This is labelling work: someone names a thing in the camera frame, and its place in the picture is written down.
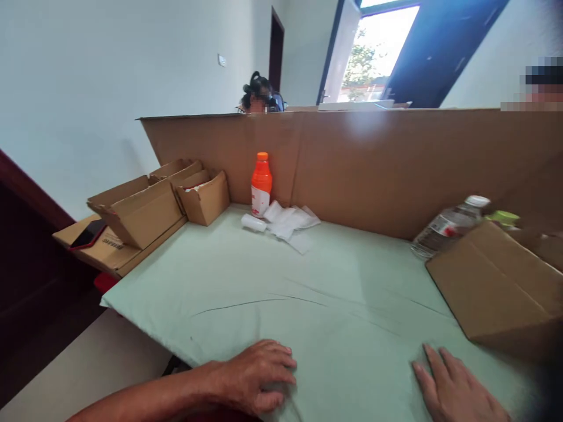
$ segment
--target tree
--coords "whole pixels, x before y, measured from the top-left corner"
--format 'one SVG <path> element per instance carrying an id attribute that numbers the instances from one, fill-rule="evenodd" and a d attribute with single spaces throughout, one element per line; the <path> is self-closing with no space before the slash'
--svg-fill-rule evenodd
<path id="1" fill-rule="evenodd" d="M 356 34 L 342 82 L 343 88 L 350 88 L 348 93 L 350 101 L 357 101 L 363 96 L 364 92 L 359 87 L 368 85 L 376 76 L 381 75 L 377 72 L 374 62 L 387 55 L 387 53 L 376 54 L 374 48 L 362 42 L 363 37 L 365 37 L 365 29 L 360 29 Z"/>

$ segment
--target cardboard box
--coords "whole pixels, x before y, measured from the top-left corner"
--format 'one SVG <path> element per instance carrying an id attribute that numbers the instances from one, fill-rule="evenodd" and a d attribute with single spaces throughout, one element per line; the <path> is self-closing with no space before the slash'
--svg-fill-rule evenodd
<path id="1" fill-rule="evenodd" d="M 561 334 L 563 240 L 514 237 L 484 222 L 426 268 L 469 340 L 541 361 Z"/>
<path id="2" fill-rule="evenodd" d="M 170 183 L 163 180 L 151 185 L 146 176 L 93 196 L 87 205 L 123 242 L 139 249 L 148 247 L 182 217 Z"/>
<path id="3" fill-rule="evenodd" d="M 53 237 L 68 249 L 88 224 L 99 218 L 100 216 L 98 215 L 92 215 L 60 232 L 54 233 Z M 148 257 L 185 223 L 186 217 L 181 217 L 172 227 L 166 230 L 159 238 L 143 250 L 124 244 L 108 227 L 104 230 L 96 243 L 94 243 L 94 246 L 87 249 L 74 250 L 72 253 L 79 260 L 119 280 L 139 265 L 143 259 Z"/>
<path id="4" fill-rule="evenodd" d="M 153 185 L 157 182 L 160 182 L 161 180 L 164 180 L 172 175 L 177 174 L 182 170 L 186 170 L 187 168 L 192 169 L 193 173 L 191 174 L 195 174 L 198 171 L 202 170 L 201 163 L 199 161 L 194 162 L 190 159 L 178 158 L 177 160 L 171 161 L 168 164 L 163 165 L 162 167 L 158 168 L 154 172 L 151 172 L 148 175 L 149 183 Z"/>
<path id="5" fill-rule="evenodd" d="M 256 153 L 266 151 L 272 199 L 283 206 L 307 205 L 323 221 L 412 240 L 441 210 L 475 194 L 527 225 L 563 230 L 563 189 L 553 189 L 563 180 L 560 114 L 394 109 L 141 122 L 160 163 L 197 157 L 223 169 L 232 202 L 250 204 Z"/>
<path id="6" fill-rule="evenodd" d="M 180 200 L 180 197 L 179 197 L 178 193 L 176 192 L 176 188 L 175 188 L 176 184 L 185 180 L 185 179 L 187 179 L 188 177 L 190 177 L 190 176 L 192 176 L 196 173 L 199 173 L 201 170 L 204 169 L 203 166 L 201 165 L 201 161 L 199 161 L 199 160 L 189 161 L 189 162 L 190 162 L 190 164 L 186 168 L 180 170 L 179 172 L 173 173 L 172 175 L 165 177 L 165 179 L 168 181 L 168 183 L 170 183 L 170 188 L 172 189 L 172 192 L 174 193 L 174 197 L 176 198 L 176 201 L 178 202 L 178 208 L 180 208 L 180 211 L 182 212 L 183 215 L 186 215 L 186 211 L 184 210 L 184 206 L 182 205 L 182 201 Z M 159 177 L 162 177 L 163 174 L 169 173 L 169 172 L 175 170 L 176 168 L 174 166 L 170 166 L 167 170 L 161 171 L 161 176 L 159 176 Z"/>
<path id="7" fill-rule="evenodd" d="M 179 181 L 175 188 L 188 220 L 202 226 L 213 223 L 230 204 L 224 171 L 200 171 Z"/>

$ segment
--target plastic water bottle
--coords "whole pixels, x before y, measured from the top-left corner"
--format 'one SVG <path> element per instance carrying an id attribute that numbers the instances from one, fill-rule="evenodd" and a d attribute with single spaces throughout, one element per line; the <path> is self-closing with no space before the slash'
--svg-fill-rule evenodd
<path id="1" fill-rule="evenodd" d="M 461 205 L 442 211 L 414 239 L 411 250 L 422 259 L 432 258 L 477 225 L 481 221 L 481 208 L 489 203 L 487 198 L 472 195 Z"/>

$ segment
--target woman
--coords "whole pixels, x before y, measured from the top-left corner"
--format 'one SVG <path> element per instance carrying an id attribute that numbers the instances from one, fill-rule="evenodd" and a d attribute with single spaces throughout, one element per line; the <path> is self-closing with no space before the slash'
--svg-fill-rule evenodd
<path id="1" fill-rule="evenodd" d="M 260 72 L 254 72 L 250 84 L 243 87 L 244 97 L 238 109 L 243 113 L 268 113 L 284 111 L 283 98 L 272 89 L 272 85 Z"/>

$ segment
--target orange bottle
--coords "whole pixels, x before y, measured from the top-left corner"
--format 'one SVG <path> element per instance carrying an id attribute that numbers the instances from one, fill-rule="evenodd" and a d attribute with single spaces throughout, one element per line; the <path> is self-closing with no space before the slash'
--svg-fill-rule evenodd
<path id="1" fill-rule="evenodd" d="M 270 192 L 272 191 L 272 174 L 270 173 L 267 152 L 259 152 L 257 155 L 251 188 L 252 215 L 262 218 L 264 211 L 270 206 Z"/>

